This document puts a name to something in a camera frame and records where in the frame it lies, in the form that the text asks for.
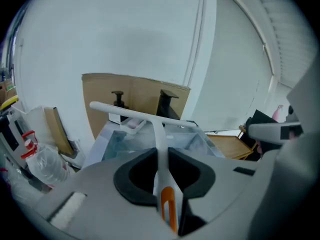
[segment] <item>clear plastic bag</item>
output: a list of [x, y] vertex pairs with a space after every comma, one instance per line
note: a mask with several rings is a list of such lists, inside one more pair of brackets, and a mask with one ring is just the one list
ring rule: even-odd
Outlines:
[[34, 207], [44, 194], [31, 186], [20, 170], [14, 168], [7, 160], [2, 160], [0, 166], [1, 176], [7, 183], [13, 199], [26, 206]]
[[58, 152], [49, 145], [39, 144], [36, 153], [28, 156], [25, 161], [30, 172], [51, 188], [64, 182], [74, 173]]

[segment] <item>black device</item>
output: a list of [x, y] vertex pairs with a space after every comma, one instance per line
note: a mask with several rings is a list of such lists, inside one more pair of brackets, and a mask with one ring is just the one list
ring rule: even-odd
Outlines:
[[[249, 126], [250, 125], [254, 125], [254, 124], [269, 124], [269, 123], [277, 123], [277, 121], [272, 119], [270, 116], [267, 116], [266, 114], [264, 114], [261, 111], [256, 109], [254, 114], [253, 114], [253, 116], [252, 116], [252, 118], [251, 118], [251, 120], [247, 121], [245, 123], [245, 128], [246, 128], [247, 133], [249, 133]], [[240, 139], [242, 141], [244, 141], [245, 143], [251, 141], [250, 142], [251, 145], [256, 142], [255, 139], [250, 138], [246, 134], [243, 134]], [[266, 153], [266, 152], [268, 152], [270, 150], [278, 150], [278, 149], [281, 148], [281, 145], [277, 145], [277, 144], [274, 144], [274, 143], [268, 143], [268, 142], [265, 142], [265, 141], [261, 141], [260, 142], [260, 146], [261, 146], [261, 150], [262, 150], [263, 153]]]
[[4, 139], [6, 140], [12, 151], [15, 151], [19, 146], [19, 143], [11, 132], [9, 124], [10, 122], [6, 115], [0, 116], [0, 133], [3, 134]]
[[180, 117], [170, 106], [172, 98], [179, 99], [179, 97], [175, 95], [172, 91], [164, 89], [160, 90], [160, 98], [158, 102], [158, 108], [156, 110], [157, 116], [180, 120]]
[[[116, 100], [113, 102], [114, 106], [119, 107], [119, 108], [123, 108], [123, 109], [127, 109], [127, 110], [129, 109], [129, 107], [126, 106], [125, 102], [122, 100], [122, 95], [124, 95], [124, 92], [122, 90], [113, 90], [111, 93], [116, 95]], [[128, 117], [126, 117], [126, 116], [109, 113], [109, 120], [116, 123], [116, 124], [120, 124], [121, 122], [123, 122], [127, 118]]]

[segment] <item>cardboard box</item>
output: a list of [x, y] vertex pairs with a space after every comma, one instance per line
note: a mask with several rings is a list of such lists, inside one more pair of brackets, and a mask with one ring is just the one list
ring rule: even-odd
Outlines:
[[10, 90], [8, 90], [6, 92], [5, 100], [8, 100], [8, 99], [10, 99], [10, 98], [12, 98], [13, 96], [16, 96], [16, 95], [17, 95], [16, 87], [11, 88]]
[[155, 115], [157, 113], [160, 90], [173, 92], [179, 98], [173, 98], [170, 106], [181, 117], [190, 88], [152, 79], [109, 73], [89, 73], [82, 75], [83, 98], [86, 114], [94, 138], [109, 119], [108, 114], [90, 108], [90, 102], [102, 102], [113, 105], [116, 95], [111, 91], [123, 91], [122, 100], [131, 110]]
[[56, 107], [45, 107], [44, 114], [46, 122], [51, 131], [52, 137], [61, 154], [69, 157], [75, 156], [75, 151], [71, 147], [64, 127], [61, 123], [59, 113]]
[[11, 79], [0, 82], [0, 105], [15, 95], [17, 91]]

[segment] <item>white handle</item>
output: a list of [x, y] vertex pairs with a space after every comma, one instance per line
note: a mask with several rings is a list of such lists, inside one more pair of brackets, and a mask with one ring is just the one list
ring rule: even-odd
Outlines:
[[175, 120], [175, 119], [166, 118], [166, 117], [153, 115], [153, 114], [146, 114], [146, 113], [142, 113], [134, 110], [125, 109], [122, 107], [101, 103], [98, 101], [91, 101], [90, 108], [94, 110], [106, 112], [106, 113], [117, 114], [117, 115], [128, 117], [128, 118], [139, 118], [142, 120], [150, 121], [151, 123], [156, 120], [158, 122], [169, 124], [169, 125], [192, 127], [192, 128], [197, 127], [197, 125], [193, 122]]

